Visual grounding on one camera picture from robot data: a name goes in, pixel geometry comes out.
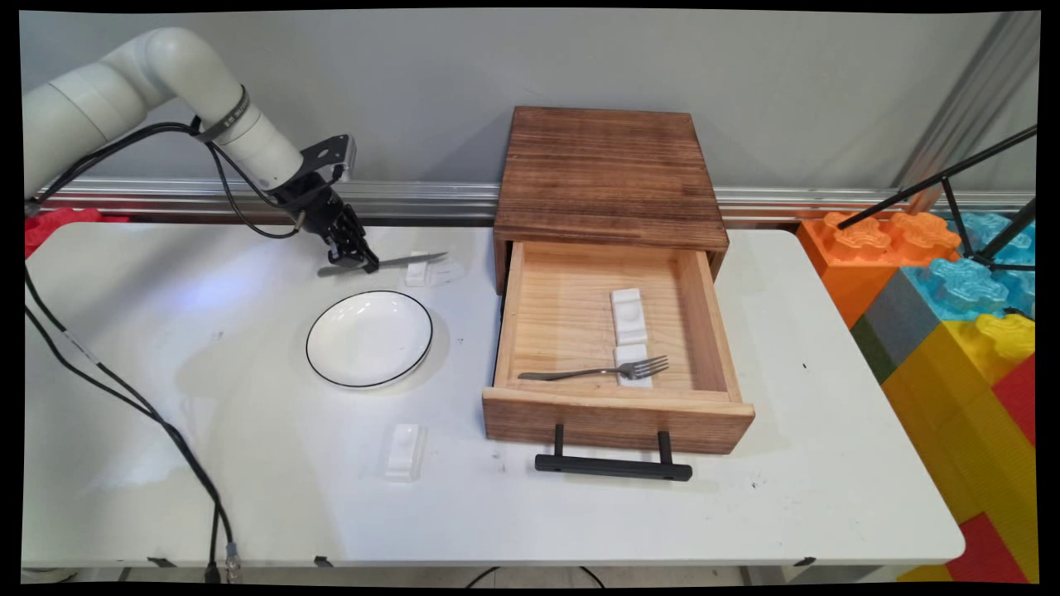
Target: blue block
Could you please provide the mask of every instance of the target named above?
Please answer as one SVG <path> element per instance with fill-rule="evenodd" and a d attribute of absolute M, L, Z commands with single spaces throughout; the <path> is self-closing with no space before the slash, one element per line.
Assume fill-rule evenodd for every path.
<path fill-rule="evenodd" d="M 1008 263 L 1009 261 L 1003 259 L 1001 262 Z M 1035 271 L 999 269 L 993 273 L 993 278 L 1008 288 L 1006 305 L 1030 314 L 1035 305 Z"/>
<path fill-rule="evenodd" d="M 865 319 L 887 356 L 901 366 L 939 322 L 974 320 L 983 313 L 1004 318 L 1007 298 L 1008 288 L 986 267 L 967 259 L 935 259 L 929 267 L 899 268 Z"/>
<path fill-rule="evenodd" d="M 961 215 L 965 222 L 965 229 L 968 231 L 968 240 L 976 250 L 982 250 L 995 235 L 997 235 L 1011 220 L 1000 213 L 966 213 Z M 1035 264 L 1035 235 L 1037 222 L 1031 222 L 1022 232 L 1018 233 L 1004 248 L 997 251 L 997 260 L 1007 260 L 1019 264 Z M 957 231 L 953 222 L 949 222 L 947 227 L 953 232 Z M 964 255 L 965 246 L 957 249 Z"/>

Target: white plate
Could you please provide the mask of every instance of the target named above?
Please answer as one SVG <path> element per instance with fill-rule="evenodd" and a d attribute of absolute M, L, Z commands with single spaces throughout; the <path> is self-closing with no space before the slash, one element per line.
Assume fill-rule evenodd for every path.
<path fill-rule="evenodd" d="M 411 371 L 435 328 L 427 309 L 400 292 L 356 294 L 324 311 L 305 339 L 317 374 L 336 385 L 372 387 Z"/>

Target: wooden box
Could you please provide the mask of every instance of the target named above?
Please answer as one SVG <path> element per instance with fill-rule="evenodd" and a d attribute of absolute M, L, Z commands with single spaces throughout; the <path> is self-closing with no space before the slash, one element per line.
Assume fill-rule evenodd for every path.
<path fill-rule="evenodd" d="M 648 354 L 670 368 L 652 388 L 614 375 L 520 381 L 520 372 L 614 366 L 611 292 L 639 287 Z M 515 242 L 494 386 L 491 439 L 725 454 L 755 418 L 741 402 L 706 255 L 696 250 Z"/>
<path fill-rule="evenodd" d="M 497 294 L 513 242 L 707 252 L 728 234 L 688 113 L 515 108 L 493 229 Z"/>

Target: red block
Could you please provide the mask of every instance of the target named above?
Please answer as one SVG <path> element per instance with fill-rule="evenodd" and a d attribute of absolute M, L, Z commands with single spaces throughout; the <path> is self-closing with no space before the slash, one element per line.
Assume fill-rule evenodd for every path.
<path fill-rule="evenodd" d="M 128 223 L 128 217 L 114 217 L 100 213 L 99 209 L 73 209 L 64 208 L 55 211 L 48 211 L 25 221 L 25 258 L 40 248 L 40 245 L 52 235 L 52 232 L 60 227 L 74 222 L 120 222 Z"/>
<path fill-rule="evenodd" d="M 946 564 L 954 581 L 1027 583 L 986 513 L 960 524 L 965 554 Z"/>
<path fill-rule="evenodd" d="M 1038 446 L 1035 443 L 1035 354 L 999 381 L 994 395 L 1030 444 Z"/>

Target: open drawer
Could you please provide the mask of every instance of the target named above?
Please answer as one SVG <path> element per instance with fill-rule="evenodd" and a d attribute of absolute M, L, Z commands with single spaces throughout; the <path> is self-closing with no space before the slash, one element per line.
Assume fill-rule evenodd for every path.
<path fill-rule="evenodd" d="M 648 355 L 670 368 L 652 388 L 614 375 L 517 379 L 615 364 L 611 293 L 640 288 Z M 491 439 L 726 454 L 755 418 L 740 399 L 706 255 L 694 250 L 515 242 L 494 386 L 482 391 Z"/>

